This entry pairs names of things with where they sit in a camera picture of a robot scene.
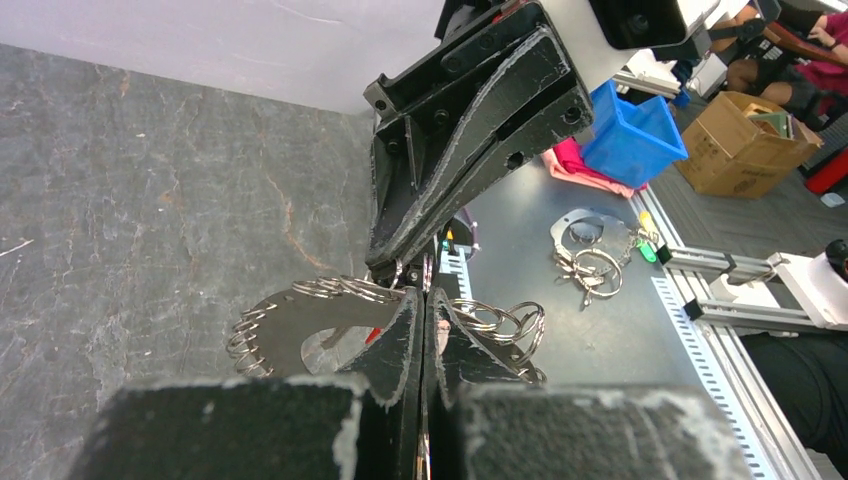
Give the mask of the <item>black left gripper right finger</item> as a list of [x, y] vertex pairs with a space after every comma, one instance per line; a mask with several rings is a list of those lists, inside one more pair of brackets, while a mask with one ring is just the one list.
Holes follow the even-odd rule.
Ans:
[[747, 479], [725, 416], [698, 387], [531, 384], [427, 297], [433, 479]]

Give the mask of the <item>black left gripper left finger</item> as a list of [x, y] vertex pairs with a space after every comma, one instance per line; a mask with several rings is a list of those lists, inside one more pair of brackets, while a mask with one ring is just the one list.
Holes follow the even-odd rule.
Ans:
[[[293, 290], [252, 311], [282, 337], [272, 376], [154, 380], [119, 390], [70, 469], [73, 479], [412, 479], [417, 473], [424, 299]], [[332, 374], [301, 346], [340, 326], [382, 333]]]

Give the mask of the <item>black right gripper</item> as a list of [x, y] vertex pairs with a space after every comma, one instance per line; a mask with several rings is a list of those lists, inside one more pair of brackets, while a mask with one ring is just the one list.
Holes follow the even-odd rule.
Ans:
[[411, 263], [459, 207], [593, 120], [537, 2], [490, 10], [376, 84], [397, 111], [372, 144], [371, 269]]

